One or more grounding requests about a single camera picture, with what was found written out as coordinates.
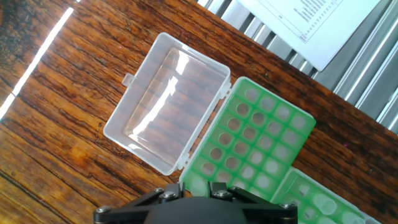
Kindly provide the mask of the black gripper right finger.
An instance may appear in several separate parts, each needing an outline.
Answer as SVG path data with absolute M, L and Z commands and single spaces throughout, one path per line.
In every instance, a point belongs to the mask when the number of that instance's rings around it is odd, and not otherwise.
M 241 215 L 247 223 L 298 223 L 294 202 L 271 203 L 240 187 L 227 187 L 225 182 L 209 182 L 208 197 L 223 201 L 228 215 Z

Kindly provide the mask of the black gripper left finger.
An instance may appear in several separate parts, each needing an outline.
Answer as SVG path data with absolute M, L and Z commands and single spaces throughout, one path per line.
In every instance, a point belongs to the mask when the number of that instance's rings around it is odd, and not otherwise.
M 95 224 L 144 223 L 149 212 L 157 205 L 185 197 L 185 184 L 177 182 L 153 191 L 118 208 L 109 205 L 98 207 L 93 212 Z

